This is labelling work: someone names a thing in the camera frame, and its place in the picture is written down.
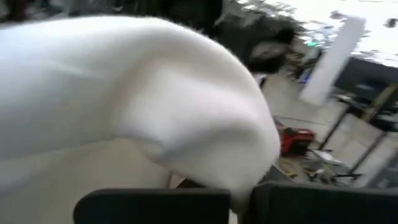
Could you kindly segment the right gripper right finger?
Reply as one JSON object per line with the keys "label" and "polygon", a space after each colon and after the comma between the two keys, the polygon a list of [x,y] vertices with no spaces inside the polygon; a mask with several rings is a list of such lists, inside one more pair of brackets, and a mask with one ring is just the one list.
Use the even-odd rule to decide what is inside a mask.
{"label": "right gripper right finger", "polygon": [[397,224],[397,191],[266,182],[252,192],[248,222]]}

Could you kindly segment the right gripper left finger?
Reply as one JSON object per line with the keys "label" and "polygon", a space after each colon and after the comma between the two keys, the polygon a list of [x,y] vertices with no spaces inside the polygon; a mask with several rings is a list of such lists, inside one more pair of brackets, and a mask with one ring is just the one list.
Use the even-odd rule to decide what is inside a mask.
{"label": "right gripper left finger", "polygon": [[228,223],[230,193],[223,189],[99,189],[73,210],[74,224]]}

